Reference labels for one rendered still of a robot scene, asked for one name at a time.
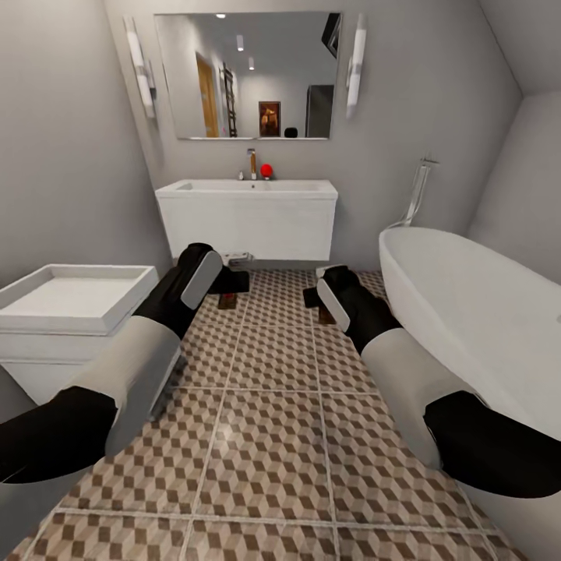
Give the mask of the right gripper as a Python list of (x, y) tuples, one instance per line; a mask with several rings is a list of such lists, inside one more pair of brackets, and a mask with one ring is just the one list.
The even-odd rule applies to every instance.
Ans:
[(322, 299), (319, 297), (317, 288), (306, 288), (303, 290), (306, 308), (319, 308), (324, 306)]

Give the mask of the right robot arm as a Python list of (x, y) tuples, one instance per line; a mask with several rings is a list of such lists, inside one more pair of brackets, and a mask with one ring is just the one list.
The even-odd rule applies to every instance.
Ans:
[(443, 469), (529, 561), (561, 561), (561, 441), (492, 410), (348, 266), (316, 268), (306, 308), (352, 339), (411, 452)]

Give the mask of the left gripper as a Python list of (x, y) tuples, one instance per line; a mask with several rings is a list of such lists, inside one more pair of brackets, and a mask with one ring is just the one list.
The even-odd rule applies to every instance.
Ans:
[(249, 292), (249, 273), (246, 270), (228, 269), (228, 282), (218, 289), (211, 288), (208, 294), (230, 294), (238, 292)]

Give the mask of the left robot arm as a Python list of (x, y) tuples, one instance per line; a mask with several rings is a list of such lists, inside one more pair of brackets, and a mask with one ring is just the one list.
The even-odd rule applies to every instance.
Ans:
[(249, 292), (250, 252), (189, 246), (133, 316), (41, 406), (0, 424), (0, 561), (105, 456), (143, 427), (171, 360), (210, 294)]

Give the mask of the mousetrap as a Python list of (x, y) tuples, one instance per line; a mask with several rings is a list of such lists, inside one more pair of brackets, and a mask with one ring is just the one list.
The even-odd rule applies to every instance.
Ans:
[(219, 309), (235, 309), (236, 300), (238, 299), (237, 293), (220, 294), (219, 295)]
[(318, 321), (321, 324), (336, 324), (336, 320), (333, 318), (333, 315), (330, 313), (328, 308), (320, 306), (318, 308)]

